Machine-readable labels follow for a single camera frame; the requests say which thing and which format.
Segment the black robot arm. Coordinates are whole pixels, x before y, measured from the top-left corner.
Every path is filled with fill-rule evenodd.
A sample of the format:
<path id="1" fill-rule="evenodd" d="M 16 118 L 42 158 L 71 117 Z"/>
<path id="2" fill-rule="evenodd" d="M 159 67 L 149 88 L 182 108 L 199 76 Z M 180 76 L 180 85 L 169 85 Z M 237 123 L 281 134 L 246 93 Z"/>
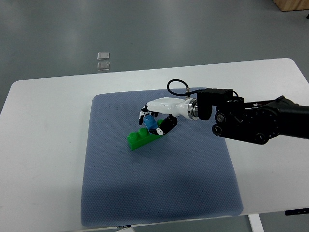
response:
<path id="1" fill-rule="evenodd" d="M 264 145 L 278 135 L 307 139 L 309 108 L 284 96 L 274 100 L 245 102 L 232 89 L 199 89 L 194 114 L 209 120 L 216 109 L 214 135 Z"/>

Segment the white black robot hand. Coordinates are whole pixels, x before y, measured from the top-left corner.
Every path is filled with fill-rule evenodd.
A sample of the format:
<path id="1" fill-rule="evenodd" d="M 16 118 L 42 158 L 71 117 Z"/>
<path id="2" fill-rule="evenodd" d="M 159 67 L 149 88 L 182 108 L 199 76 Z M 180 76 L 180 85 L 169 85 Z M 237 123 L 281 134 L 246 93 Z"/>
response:
<path id="1" fill-rule="evenodd" d="M 179 99 L 163 97 L 146 103 L 140 110 L 139 124 L 142 125 L 143 118 L 146 115 L 152 115 L 154 118 L 158 114 L 168 115 L 156 130 L 149 130 L 149 133 L 155 135 L 165 135 L 177 125 L 177 117 L 183 116 L 188 120 L 198 120 L 197 99 Z"/>

